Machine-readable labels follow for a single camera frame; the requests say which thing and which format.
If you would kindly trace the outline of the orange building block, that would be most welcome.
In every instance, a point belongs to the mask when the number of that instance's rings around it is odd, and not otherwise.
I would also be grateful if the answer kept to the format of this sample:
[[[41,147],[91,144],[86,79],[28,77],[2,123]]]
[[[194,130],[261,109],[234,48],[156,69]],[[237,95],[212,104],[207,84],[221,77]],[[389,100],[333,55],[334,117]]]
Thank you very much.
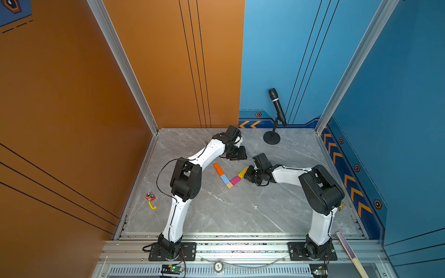
[[[225,175],[224,171],[222,170],[221,166],[218,163],[215,163],[213,166],[214,166],[214,168],[217,171],[219,176]]]

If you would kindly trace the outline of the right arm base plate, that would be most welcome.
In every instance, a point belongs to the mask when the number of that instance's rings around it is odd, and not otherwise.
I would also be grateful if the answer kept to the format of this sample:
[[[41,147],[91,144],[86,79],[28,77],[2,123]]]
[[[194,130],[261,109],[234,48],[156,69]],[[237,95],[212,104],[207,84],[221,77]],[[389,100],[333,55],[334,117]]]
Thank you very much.
[[[322,246],[311,242],[289,242],[287,247],[292,261],[338,260],[332,241],[328,241]]]

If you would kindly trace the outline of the blue building block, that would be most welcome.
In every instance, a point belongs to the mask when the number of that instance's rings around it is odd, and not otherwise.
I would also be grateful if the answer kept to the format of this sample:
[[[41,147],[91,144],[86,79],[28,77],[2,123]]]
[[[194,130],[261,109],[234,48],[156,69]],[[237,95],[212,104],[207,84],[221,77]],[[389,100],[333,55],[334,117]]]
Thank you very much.
[[[222,179],[224,184],[228,185],[230,183],[230,180],[227,178],[226,175],[223,174],[220,177],[221,177],[221,179]]]

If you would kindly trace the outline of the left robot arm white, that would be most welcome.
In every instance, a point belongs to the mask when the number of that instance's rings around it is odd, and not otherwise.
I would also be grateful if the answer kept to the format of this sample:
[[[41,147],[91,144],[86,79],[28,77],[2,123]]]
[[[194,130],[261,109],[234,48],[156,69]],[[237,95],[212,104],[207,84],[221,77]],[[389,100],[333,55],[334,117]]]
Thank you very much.
[[[182,255],[181,241],[188,209],[192,200],[198,195],[202,186],[202,172],[216,158],[224,155],[232,161],[247,159],[246,148],[242,143],[241,131],[229,126],[225,132],[215,134],[198,153],[188,157],[172,159],[175,168],[170,181],[172,205],[166,227],[155,243],[142,248],[143,252],[158,249],[161,256],[174,260]]]

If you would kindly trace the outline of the yellow building block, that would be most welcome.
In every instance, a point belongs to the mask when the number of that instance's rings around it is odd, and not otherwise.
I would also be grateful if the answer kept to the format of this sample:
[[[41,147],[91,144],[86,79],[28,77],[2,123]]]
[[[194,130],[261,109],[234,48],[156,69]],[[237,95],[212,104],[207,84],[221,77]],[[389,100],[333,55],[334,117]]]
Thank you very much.
[[[245,169],[243,169],[243,170],[238,174],[238,176],[239,176],[240,178],[243,178],[248,170],[249,170],[249,166],[246,167]]]

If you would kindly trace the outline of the pink building block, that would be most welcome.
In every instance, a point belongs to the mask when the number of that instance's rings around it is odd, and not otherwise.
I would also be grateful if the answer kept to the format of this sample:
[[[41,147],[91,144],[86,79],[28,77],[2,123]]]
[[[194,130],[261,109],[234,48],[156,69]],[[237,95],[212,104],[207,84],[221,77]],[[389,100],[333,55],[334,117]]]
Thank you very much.
[[[231,182],[232,185],[236,185],[241,180],[242,180],[242,178],[240,176],[236,176],[230,182]]]

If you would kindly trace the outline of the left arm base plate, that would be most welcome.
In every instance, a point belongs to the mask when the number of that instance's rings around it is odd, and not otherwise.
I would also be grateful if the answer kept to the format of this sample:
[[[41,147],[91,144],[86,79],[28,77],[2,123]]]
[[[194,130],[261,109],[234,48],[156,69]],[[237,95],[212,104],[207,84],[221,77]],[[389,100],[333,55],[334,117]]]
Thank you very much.
[[[197,254],[196,242],[155,243],[149,251],[149,261],[195,261]]]

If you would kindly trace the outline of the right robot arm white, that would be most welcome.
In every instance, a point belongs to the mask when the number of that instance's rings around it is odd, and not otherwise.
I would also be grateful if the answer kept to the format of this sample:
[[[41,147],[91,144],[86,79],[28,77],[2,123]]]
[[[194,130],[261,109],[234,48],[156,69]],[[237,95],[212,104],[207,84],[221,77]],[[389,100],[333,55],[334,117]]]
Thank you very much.
[[[257,186],[284,183],[300,186],[312,208],[312,220],[306,236],[304,255],[312,260],[324,259],[332,249],[331,228],[335,215],[345,198],[343,189],[322,165],[312,168],[293,168],[272,165],[267,156],[260,153],[253,157],[245,179]]]

